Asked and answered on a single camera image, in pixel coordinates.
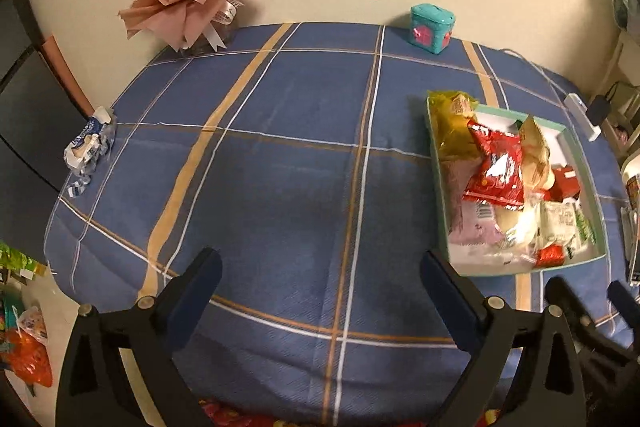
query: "blue and white package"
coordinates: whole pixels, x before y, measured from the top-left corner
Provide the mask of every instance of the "blue and white package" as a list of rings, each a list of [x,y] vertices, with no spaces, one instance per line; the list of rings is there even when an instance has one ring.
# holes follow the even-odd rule
[[[66,193],[75,198],[84,192],[91,182],[91,173],[95,171],[98,159],[106,156],[109,159],[111,145],[116,135],[116,116],[112,109],[99,107],[94,115],[65,148],[65,163],[78,179],[72,182]]]

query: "snack box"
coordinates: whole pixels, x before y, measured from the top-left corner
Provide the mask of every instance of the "snack box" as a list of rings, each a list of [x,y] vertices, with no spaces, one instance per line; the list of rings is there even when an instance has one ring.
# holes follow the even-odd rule
[[[426,125],[433,137],[433,127],[431,125],[430,105],[426,104]],[[515,123],[517,120],[524,121],[528,115],[522,112],[489,107],[479,104],[476,108],[476,118],[492,129],[503,132],[517,134]],[[540,127],[543,136],[550,150],[550,162],[554,164],[571,165],[580,182],[580,198],[578,204],[584,215],[591,221],[593,227],[595,244],[574,253],[574,257],[565,258],[562,266],[553,268],[535,268],[534,264],[525,259],[519,258],[504,263],[505,256],[489,256],[482,254],[482,245],[454,245],[449,243],[449,216],[446,211],[446,184],[442,177],[442,168],[438,158],[438,150],[435,140],[431,139],[431,165],[434,177],[434,191],[436,205],[438,209],[438,243],[440,252],[443,253],[460,275],[473,277],[491,277],[498,275],[509,275],[516,273],[529,273],[540,270],[553,270],[577,264],[590,263],[609,254],[609,241],[607,240],[607,230],[604,226],[604,218],[600,201],[596,197],[593,177],[589,170],[582,146],[572,133],[571,129],[564,124],[534,118]]]

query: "blue cloth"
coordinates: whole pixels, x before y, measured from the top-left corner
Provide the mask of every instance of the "blue cloth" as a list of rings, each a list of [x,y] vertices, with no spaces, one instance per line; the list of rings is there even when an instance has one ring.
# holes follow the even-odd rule
[[[207,136],[155,265],[181,273],[204,245],[222,255],[216,295],[175,355],[194,393],[297,422],[318,423],[323,409],[331,422],[338,401],[342,425],[427,420],[468,355],[454,349],[418,273],[438,243],[426,92],[485,101],[470,46],[500,107],[569,124],[560,100],[575,88],[557,75],[550,87],[526,62],[483,46],[452,39],[431,55],[408,44],[406,30],[362,24],[292,25],[260,61],[279,28],[242,29],[209,57],[156,57],[114,104],[110,162],[81,196],[56,204],[45,253],[71,298],[100,311],[130,307],[150,234]],[[202,130],[223,106],[217,128]],[[611,257],[533,275],[532,309],[548,277],[562,275],[600,330],[625,339],[606,301],[609,279],[625,278],[625,189],[605,139],[578,137]],[[514,277],[475,282],[515,304]]]

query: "bolt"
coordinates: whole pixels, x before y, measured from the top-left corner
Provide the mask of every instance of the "bolt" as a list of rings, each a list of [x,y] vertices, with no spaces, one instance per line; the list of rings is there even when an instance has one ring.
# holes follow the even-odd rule
[[[549,308],[547,309],[549,310],[549,313],[551,313],[554,317],[562,317],[562,310],[560,309],[560,306],[551,304],[551,306],[549,306]]]
[[[78,308],[78,315],[81,317],[88,317],[93,309],[94,307],[91,306],[91,304],[83,304]]]
[[[147,295],[145,297],[141,297],[136,304],[141,310],[148,310],[149,308],[153,307],[155,303],[156,299],[151,295]]]
[[[495,295],[489,297],[486,300],[486,303],[489,304],[489,307],[493,308],[494,310],[501,310],[502,308],[504,308],[504,301]]]

